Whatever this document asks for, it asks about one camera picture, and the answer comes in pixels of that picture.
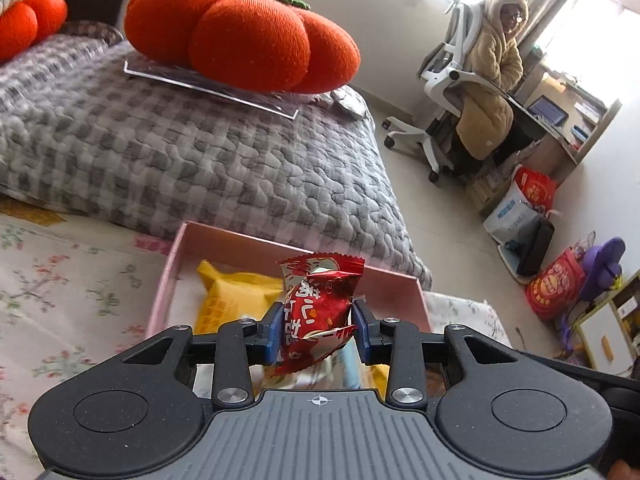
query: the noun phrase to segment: floral bedsheet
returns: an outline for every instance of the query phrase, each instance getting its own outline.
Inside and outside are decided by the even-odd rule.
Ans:
[[[27,434],[41,394],[142,340],[164,260],[0,219],[0,477],[42,472]]]
[[[423,294],[432,332],[442,334],[448,324],[460,323],[495,339],[498,343],[511,346],[498,313],[486,301],[480,303],[437,292]]]

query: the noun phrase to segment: person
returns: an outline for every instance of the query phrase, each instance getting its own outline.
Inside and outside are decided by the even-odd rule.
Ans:
[[[523,73],[516,35],[528,17],[526,0],[485,0],[482,28],[464,70],[481,75],[504,92],[511,90]],[[461,166],[478,166],[473,161],[485,160],[503,142],[513,122],[513,111],[499,92],[465,82],[460,84],[460,97],[463,110],[452,142],[458,160],[451,157],[457,174],[466,173]]]
[[[640,480],[640,469],[634,469],[624,460],[617,460],[607,473],[607,480]]]

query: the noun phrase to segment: cardboard box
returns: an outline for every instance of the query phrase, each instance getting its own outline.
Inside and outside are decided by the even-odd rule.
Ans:
[[[146,337],[174,324],[193,326],[206,296],[196,272],[201,260],[209,260],[223,272],[244,270],[281,278],[277,262],[304,253],[309,251],[184,222],[164,265]],[[366,266],[356,296],[365,296],[367,305],[379,319],[399,317],[415,323],[423,332],[430,332],[424,296],[418,280],[412,276]]]
[[[492,189],[483,177],[474,179],[465,187],[466,195],[478,212],[487,217],[498,205],[500,200],[507,194],[511,180],[506,180],[497,189]]]

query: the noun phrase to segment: candy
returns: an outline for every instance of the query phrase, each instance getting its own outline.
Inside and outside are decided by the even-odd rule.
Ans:
[[[364,260],[337,253],[280,262],[287,295],[284,333],[275,373],[303,370],[343,347],[356,330],[347,325]]]

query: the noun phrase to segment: white wall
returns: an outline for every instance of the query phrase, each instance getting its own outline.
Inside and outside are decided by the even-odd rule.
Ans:
[[[640,97],[623,105],[602,137],[558,189],[556,233],[547,259],[596,230],[596,243],[626,243],[626,278],[640,269]]]
[[[415,74],[446,33],[447,0],[305,1],[358,44],[362,64],[353,84],[411,112],[423,95]]]

